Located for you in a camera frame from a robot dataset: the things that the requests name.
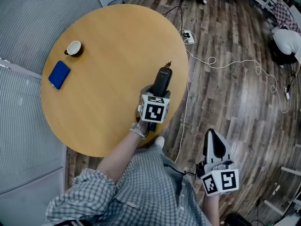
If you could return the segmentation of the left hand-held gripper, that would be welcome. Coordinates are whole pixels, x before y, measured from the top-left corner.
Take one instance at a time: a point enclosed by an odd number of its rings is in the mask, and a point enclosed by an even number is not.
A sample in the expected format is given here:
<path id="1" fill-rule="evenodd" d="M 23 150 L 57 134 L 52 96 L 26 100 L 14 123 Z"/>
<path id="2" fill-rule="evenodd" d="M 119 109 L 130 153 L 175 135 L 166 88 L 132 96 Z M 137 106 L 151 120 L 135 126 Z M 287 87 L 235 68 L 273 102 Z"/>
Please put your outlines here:
<path id="1" fill-rule="evenodd" d="M 137 118 L 148 123 L 149 131 L 156 131 L 157 124 L 162 124 L 167 116 L 171 93 L 167 90 L 163 96 L 158 97 L 151 89 L 152 85 L 148 85 L 141 90 Z"/>

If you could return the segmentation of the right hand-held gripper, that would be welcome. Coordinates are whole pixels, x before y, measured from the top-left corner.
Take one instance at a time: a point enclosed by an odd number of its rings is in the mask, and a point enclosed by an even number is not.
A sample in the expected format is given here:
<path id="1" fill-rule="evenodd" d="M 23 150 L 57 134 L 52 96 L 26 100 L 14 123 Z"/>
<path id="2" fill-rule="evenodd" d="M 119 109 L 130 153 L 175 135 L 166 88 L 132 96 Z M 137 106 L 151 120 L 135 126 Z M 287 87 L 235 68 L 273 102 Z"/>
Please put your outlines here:
<path id="1" fill-rule="evenodd" d="M 201 162 L 196 167 L 196 175 L 201 180 L 207 196 L 227 194 L 239 189 L 239 171 L 230 160 L 230 145 L 216 130 L 205 134 L 203 155 L 206 161 L 223 161 L 208 167 Z"/>

